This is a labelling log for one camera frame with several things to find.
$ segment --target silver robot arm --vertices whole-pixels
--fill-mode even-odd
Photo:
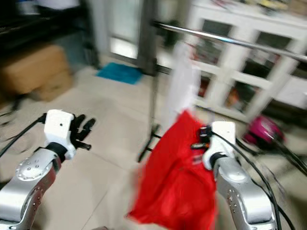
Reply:
[[[235,124],[213,122],[212,131],[235,144]],[[275,230],[273,207],[267,195],[238,164],[233,148],[213,135],[203,163],[213,170],[217,191],[227,201],[238,230]]]
[[[61,110],[50,110],[44,133],[46,147],[22,161],[15,176],[0,190],[0,230],[29,230],[47,189],[51,187],[65,160],[72,159],[77,148],[89,150],[81,141],[95,123],[91,119],[78,133],[85,116],[77,118]]]

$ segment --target glass cabinet door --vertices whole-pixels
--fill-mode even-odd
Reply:
[[[290,41],[291,38],[288,37],[260,32],[256,43],[278,49],[286,49]],[[255,49],[251,50],[241,72],[266,79],[279,59],[280,56],[276,54]]]
[[[215,77],[214,74],[208,72],[201,73],[201,85],[198,92],[198,96],[202,98],[207,97],[207,92],[209,90],[209,85],[211,83],[212,78]]]
[[[293,70],[291,73],[292,76],[307,79],[307,63],[300,62],[296,69]]]
[[[253,97],[259,93],[260,90],[261,88],[257,86],[235,81],[235,84],[226,97],[224,106],[228,109],[244,113]]]
[[[233,26],[229,24],[204,20],[202,30],[211,34],[228,36],[232,27]],[[224,43],[200,39],[196,45],[196,55],[198,61],[211,65],[217,65],[222,55],[224,46]]]

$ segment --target red cloth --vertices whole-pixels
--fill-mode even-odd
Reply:
[[[181,114],[152,151],[142,170],[136,203],[128,217],[172,230],[212,230],[215,217],[215,181],[212,171],[193,156],[202,124],[189,112]]]

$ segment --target cardboard box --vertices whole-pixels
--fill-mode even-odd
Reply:
[[[44,45],[7,60],[0,75],[8,93],[25,94],[68,68],[65,54],[59,46]]]
[[[68,70],[53,76],[45,85],[34,92],[40,100],[50,102],[72,87],[73,80]]]
[[[3,95],[0,93],[0,109],[4,108],[6,106],[6,100],[3,97]]]
[[[302,0],[292,0],[289,4],[289,11],[299,15],[307,15],[307,3]]]

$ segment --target clothes rack stand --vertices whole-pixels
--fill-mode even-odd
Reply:
[[[236,39],[232,39],[229,37],[225,37],[225,36],[219,36],[216,34],[211,34],[211,33],[206,33],[206,32],[201,32],[201,31],[195,31],[195,30],[191,30],[191,29],[187,29],[187,28],[183,28],[183,27],[177,27],[177,26],[172,26],[172,25],[168,25],[168,24],[164,24],[164,23],[160,23],[160,22],[154,22],[152,26],[155,26],[157,28],[161,28],[161,29],[166,29],[169,31],[173,31],[173,32],[177,32],[177,33],[182,33],[182,34],[188,34],[188,35],[194,35],[197,36],[199,38],[203,38],[203,39],[209,39],[212,41],[217,41],[217,42],[225,42],[225,43],[231,43],[233,45],[238,45],[238,46],[243,46],[243,47],[247,47],[247,48],[251,48],[251,49],[258,49],[258,50],[262,50],[268,53],[273,53],[273,54],[277,54],[277,55],[281,55],[281,56],[286,56],[289,58],[293,58],[297,61],[301,61],[301,62],[306,62],[307,63],[307,56],[301,55],[301,54],[296,54],[287,50],[281,50],[281,49],[276,49],[270,46],[263,46],[263,45],[259,45],[259,44],[253,44],[253,43],[249,43],[249,42],[245,42],[245,41],[241,41],[241,40],[236,40]],[[151,151],[152,149],[149,147],[153,141],[154,138],[161,138],[161,136],[157,135],[157,131],[160,128],[159,124],[155,124],[154,123],[154,116],[155,116],[155,108],[156,108],[156,98],[157,98],[157,93],[158,93],[158,71],[160,66],[157,64],[157,59],[154,59],[154,64],[155,64],[155,71],[153,74],[153,81],[152,81],[152,92],[151,92],[151,104],[150,104],[150,117],[149,117],[149,124],[150,124],[150,136],[149,139],[146,143],[146,145],[144,146],[144,148],[142,149],[142,151],[140,152],[137,161],[141,162],[142,159],[144,158],[145,154],[147,151]]]

